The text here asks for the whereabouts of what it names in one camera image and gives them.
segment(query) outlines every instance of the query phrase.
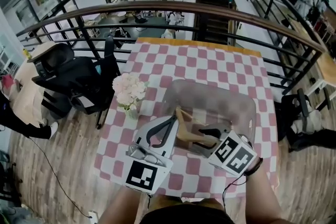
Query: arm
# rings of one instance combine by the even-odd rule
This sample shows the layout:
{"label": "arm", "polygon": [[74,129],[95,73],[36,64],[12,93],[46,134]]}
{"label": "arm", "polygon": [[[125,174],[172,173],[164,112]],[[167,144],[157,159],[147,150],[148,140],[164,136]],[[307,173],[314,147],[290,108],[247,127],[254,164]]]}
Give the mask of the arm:
{"label": "arm", "polygon": [[141,192],[122,186],[113,202],[99,219],[99,224],[133,224]]}
{"label": "arm", "polygon": [[[253,168],[259,159],[250,167]],[[247,224],[287,224],[281,219],[281,208],[275,196],[263,164],[246,182],[246,208],[245,217]]]}

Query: black shirt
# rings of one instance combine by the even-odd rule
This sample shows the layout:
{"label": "black shirt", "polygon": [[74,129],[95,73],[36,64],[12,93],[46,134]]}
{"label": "black shirt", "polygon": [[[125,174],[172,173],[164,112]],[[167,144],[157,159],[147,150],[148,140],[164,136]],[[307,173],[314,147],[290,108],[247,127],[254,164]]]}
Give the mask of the black shirt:
{"label": "black shirt", "polygon": [[220,223],[234,224],[221,210],[190,204],[164,207],[146,214],[140,224],[152,223]]}

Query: desk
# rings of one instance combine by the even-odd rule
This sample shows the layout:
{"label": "desk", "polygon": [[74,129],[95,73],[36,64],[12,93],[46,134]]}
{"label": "desk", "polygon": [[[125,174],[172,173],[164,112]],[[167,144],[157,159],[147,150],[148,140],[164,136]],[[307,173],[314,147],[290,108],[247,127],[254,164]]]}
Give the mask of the desk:
{"label": "desk", "polygon": [[127,12],[118,12],[117,13],[117,16],[118,17],[123,17],[123,16],[125,16],[127,14]]}
{"label": "desk", "polygon": [[[93,26],[98,24],[95,20],[89,20],[87,22],[84,23],[84,26]],[[100,30],[99,28],[90,28],[87,29],[87,32],[89,34],[90,37],[98,37],[100,35]]]}
{"label": "desk", "polygon": [[[249,95],[256,103],[254,147],[264,158],[264,167],[273,186],[277,184],[277,127],[271,88],[259,52],[192,40],[138,38],[124,72],[148,81],[139,118],[126,118],[113,98],[99,142],[94,171],[101,178],[118,181],[123,173],[123,156],[135,131],[160,116],[167,87],[176,79],[217,86]],[[158,193],[178,197],[221,198],[236,178],[210,165],[202,156],[174,148],[175,163]],[[245,195],[245,185],[228,189],[226,197]]]}
{"label": "desk", "polygon": [[[311,39],[307,31],[302,27],[299,22],[291,19],[291,23],[296,32],[303,34],[304,36],[306,36],[307,39]],[[320,40],[322,44],[324,44],[321,37],[317,33],[316,37]],[[317,60],[316,66],[319,77],[316,82],[308,90],[305,91],[305,95],[307,96],[315,92],[317,88],[323,89],[326,85],[330,85],[336,88],[336,63],[332,60],[331,56],[327,52],[323,53]],[[334,91],[329,96],[330,100],[332,100],[334,97],[336,97],[336,91]]]}
{"label": "desk", "polygon": [[[31,54],[32,57],[38,56],[42,52],[54,46],[53,41],[46,42],[36,47]],[[27,59],[17,70],[14,79],[17,79],[22,85],[21,90],[16,90],[15,84],[12,85],[9,93],[10,105],[15,115],[25,124],[32,124],[39,127],[44,124],[41,114],[41,103],[45,89],[32,82],[32,78],[38,76],[35,65],[27,63]]]}

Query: pink and white checkered tablecloth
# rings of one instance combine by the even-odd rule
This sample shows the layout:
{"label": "pink and white checkered tablecloth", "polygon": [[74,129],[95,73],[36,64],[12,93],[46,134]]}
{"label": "pink and white checkered tablecloth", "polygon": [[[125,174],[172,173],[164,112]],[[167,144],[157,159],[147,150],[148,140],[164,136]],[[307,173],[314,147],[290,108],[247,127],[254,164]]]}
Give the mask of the pink and white checkered tablecloth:
{"label": "pink and white checkered tablecloth", "polygon": [[[102,130],[95,172],[118,182],[123,156],[136,131],[161,116],[161,102],[173,80],[189,79],[249,95],[256,103],[257,119],[254,148],[264,158],[264,167],[273,186],[277,185],[277,126],[271,88],[262,58],[195,46],[136,43],[124,72],[149,81],[138,120],[127,118],[113,98]],[[224,188],[236,178],[210,165],[202,156],[174,148],[172,170],[158,193],[178,197],[221,198]],[[226,197],[245,195],[245,184],[231,186]]]}

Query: cable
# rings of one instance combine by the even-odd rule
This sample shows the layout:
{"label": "cable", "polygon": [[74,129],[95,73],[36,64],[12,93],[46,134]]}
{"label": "cable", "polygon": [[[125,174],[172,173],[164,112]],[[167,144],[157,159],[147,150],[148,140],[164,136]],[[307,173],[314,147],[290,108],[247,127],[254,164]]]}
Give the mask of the cable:
{"label": "cable", "polygon": [[148,195],[147,209],[149,209],[149,205],[150,205],[150,202],[151,202],[151,199],[152,199],[153,195],[150,195],[150,194],[147,194],[147,195]]}
{"label": "cable", "polygon": [[231,185],[234,185],[234,186],[240,186],[240,185],[243,185],[246,183],[247,179],[245,180],[244,183],[241,183],[241,184],[235,184],[235,182],[237,180],[239,180],[241,177],[243,176],[243,174],[241,176],[239,176],[236,180],[234,180],[232,183],[230,183],[229,185],[227,185],[227,187],[224,189],[223,191],[223,194],[222,194],[222,199],[223,199],[223,205],[225,206],[225,194],[226,194],[226,190],[231,186]]}
{"label": "cable", "polygon": [[53,167],[51,166],[50,161],[48,160],[48,157],[47,157],[46,153],[42,150],[42,148],[39,147],[38,144],[35,143],[35,141],[34,141],[33,139],[31,139],[30,137],[29,137],[29,139],[32,140],[32,142],[33,142],[33,143],[34,143],[34,144],[35,144],[35,145],[42,151],[42,153],[44,154],[44,156],[45,156],[45,158],[47,159],[47,162],[48,162],[48,164],[49,164],[49,166],[50,166],[50,168],[51,168],[51,171],[53,172],[54,176],[56,177],[57,182],[58,182],[59,186],[61,187],[61,189],[63,190],[65,196],[67,196],[67,198],[70,200],[70,202],[72,202],[72,204],[77,208],[77,210],[78,210],[83,216],[85,216],[85,217],[87,217],[87,218],[92,218],[91,216],[87,216],[87,215],[85,215],[85,214],[79,209],[79,207],[75,204],[75,202],[72,201],[72,200],[70,199],[70,197],[67,195],[67,193],[66,193],[65,190],[63,189],[63,187],[62,187],[62,185],[61,185],[61,182],[59,181],[59,179],[58,179],[58,177],[57,177],[57,175],[56,175],[56,173],[55,173]]}

